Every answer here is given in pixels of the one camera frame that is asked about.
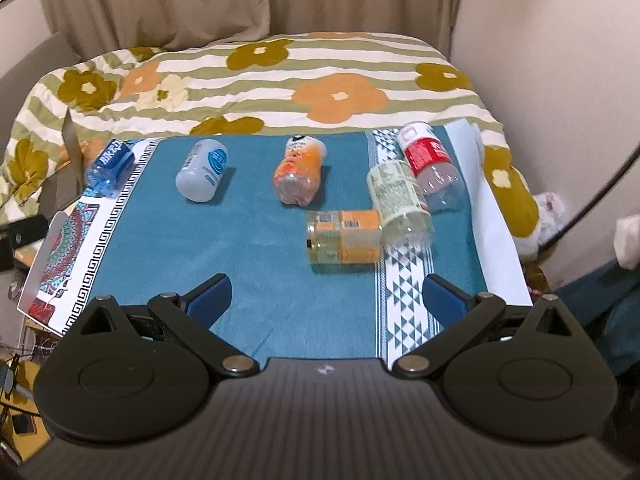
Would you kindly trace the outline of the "pale green label bottle cup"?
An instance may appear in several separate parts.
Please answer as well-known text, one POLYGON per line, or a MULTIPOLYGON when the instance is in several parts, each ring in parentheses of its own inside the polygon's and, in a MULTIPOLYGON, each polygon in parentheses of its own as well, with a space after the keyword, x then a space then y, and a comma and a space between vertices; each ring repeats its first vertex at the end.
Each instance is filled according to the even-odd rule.
POLYGON ((424 252, 431 247, 433 220, 411 168, 394 159, 372 167, 367 186, 373 209, 381 221, 386 249, 410 248, 424 252))

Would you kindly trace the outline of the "white blue label bottle cup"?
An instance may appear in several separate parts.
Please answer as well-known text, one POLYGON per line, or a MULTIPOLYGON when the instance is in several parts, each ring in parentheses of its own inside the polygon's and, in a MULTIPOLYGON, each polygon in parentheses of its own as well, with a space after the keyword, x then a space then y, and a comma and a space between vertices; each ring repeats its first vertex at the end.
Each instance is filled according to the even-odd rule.
POLYGON ((228 151, 214 139, 198 141, 175 178, 178 192, 195 203, 209 202, 228 166, 228 151))

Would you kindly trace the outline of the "red label clear bottle cup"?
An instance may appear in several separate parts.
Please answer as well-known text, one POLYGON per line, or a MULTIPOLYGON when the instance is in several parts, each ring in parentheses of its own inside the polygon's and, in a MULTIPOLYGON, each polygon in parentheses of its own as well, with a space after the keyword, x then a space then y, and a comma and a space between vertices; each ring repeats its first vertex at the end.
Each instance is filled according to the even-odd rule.
POLYGON ((434 129, 409 122, 398 130, 397 142, 431 210, 456 210, 464 183, 434 129))

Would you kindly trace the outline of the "orange label clear bottle cup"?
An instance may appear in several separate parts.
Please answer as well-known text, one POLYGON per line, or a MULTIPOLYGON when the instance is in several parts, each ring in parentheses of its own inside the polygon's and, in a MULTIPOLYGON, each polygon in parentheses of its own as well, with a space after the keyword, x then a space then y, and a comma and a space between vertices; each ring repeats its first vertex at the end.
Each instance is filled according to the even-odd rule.
POLYGON ((375 264, 382 256, 382 226, 373 210, 306 212, 306 252, 311 264, 375 264))

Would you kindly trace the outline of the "orange cartoon bottle cup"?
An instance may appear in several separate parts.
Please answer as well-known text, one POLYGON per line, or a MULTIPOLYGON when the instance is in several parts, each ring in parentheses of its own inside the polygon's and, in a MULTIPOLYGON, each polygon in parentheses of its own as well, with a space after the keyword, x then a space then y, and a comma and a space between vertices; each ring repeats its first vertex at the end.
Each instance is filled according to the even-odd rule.
POLYGON ((326 146, 313 136, 292 136, 286 141, 284 156, 272 177, 282 204, 307 206, 321 184, 321 167, 326 146))

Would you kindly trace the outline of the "black GenRobot gripper tip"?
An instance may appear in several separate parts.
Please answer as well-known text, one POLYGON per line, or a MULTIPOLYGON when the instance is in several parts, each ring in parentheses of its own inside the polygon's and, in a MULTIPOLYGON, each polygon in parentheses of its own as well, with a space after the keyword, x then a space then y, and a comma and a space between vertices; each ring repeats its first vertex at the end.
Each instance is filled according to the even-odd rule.
POLYGON ((2 224, 1 246, 11 250, 43 240, 47 236, 49 222, 42 214, 2 224))

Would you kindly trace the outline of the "grey headboard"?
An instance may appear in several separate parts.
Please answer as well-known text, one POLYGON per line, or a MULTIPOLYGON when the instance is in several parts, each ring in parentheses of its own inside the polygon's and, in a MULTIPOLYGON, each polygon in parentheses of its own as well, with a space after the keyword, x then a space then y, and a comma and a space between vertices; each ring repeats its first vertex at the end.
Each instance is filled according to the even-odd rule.
POLYGON ((62 32, 56 32, 1 77, 1 154, 8 146, 14 120, 32 87, 52 70, 72 66, 79 61, 80 56, 62 32))

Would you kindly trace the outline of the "floral striped quilt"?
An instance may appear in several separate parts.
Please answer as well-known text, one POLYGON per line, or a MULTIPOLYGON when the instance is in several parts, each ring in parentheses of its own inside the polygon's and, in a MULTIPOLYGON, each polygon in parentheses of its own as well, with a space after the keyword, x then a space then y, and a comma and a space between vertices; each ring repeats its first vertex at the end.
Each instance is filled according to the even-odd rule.
POLYGON ((426 42, 386 32, 310 32, 183 51, 135 47, 49 68, 9 116, 1 219, 35 214, 70 160, 63 124, 94 157, 113 138, 312 134, 464 119, 480 129, 485 177, 521 255, 540 242, 539 207, 502 125, 469 77, 426 42))

